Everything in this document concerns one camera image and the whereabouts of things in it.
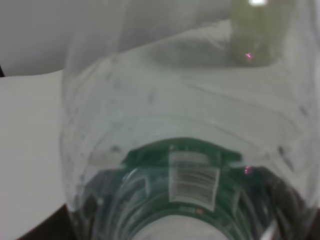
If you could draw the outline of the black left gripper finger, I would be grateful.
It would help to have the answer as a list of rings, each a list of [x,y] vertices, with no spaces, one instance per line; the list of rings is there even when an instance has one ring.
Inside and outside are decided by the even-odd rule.
[[[75,232],[66,205],[18,240],[74,240]]]

